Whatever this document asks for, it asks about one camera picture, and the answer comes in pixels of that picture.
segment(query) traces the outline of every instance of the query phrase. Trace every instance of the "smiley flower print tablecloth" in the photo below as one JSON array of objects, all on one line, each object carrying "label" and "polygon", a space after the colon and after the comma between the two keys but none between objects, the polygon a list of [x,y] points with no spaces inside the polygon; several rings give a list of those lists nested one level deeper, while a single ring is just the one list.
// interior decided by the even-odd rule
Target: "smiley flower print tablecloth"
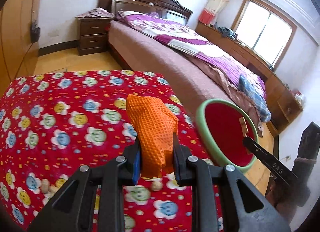
[{"label": "smiley flower print tablecloth", "polygon": [[[14,80],[0,100],[0,190],[12,219],[26,229],[52,197],[42,193],[48,179],[60,188],[81,164],[96,167],[121,155],[137,133],[126,114],[128,94],[160,98],[179,119],[180,143],[212,164],[190,118],[168,82],[152,72],[81,71]],[[153,180],[124,187],[126,232],[191,231],[190,187],[163,173],[163,189]],[[223,230],[215,188],[219,227]],[[99,212],[97,192],[94,231]]]}]

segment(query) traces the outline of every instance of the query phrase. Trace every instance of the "floral curtain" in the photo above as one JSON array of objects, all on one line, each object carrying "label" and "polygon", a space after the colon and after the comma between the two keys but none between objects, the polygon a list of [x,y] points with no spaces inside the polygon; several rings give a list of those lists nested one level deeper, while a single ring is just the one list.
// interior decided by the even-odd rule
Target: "floral curtain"
[{"label": "floral curtain", "polygon": [[217,14],[227,5],[229,0],[209,0],[207,6],[202,11],[199,21],[204,24],[210,24]]}]

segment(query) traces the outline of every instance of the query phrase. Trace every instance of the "orange waffle textured cloth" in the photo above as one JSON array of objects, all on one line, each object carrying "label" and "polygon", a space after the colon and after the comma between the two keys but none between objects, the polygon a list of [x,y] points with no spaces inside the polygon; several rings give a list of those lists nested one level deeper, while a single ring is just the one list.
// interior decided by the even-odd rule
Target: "orange waffle textured cloth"
[{"label": "orange waffle textured cloth", "polygon": [[141,176],[160,178],[161,170],[173,172],[173,133],[177,117],[156,97],[128,95],[127,114],[141,144]]}]

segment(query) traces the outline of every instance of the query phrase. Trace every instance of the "window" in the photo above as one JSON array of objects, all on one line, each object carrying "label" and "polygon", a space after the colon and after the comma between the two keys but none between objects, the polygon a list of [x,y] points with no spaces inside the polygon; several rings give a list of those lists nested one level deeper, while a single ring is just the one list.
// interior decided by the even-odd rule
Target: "window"
[{"label": "window", "polygon": [[237,39],[276,68],[297,26],[261,0],[244,0],[232,25]]}]

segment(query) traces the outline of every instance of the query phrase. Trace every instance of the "wooden headboard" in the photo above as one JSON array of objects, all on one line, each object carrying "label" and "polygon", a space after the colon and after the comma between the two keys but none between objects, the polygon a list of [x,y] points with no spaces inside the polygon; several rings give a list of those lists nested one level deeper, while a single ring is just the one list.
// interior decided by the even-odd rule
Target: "wooden headboard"
[{"label": "wooden headboard", "polygon": [[99,0],[98,7],[109,12],[157,12],[161,18],[187,23],[192,11],[176,0]]}]

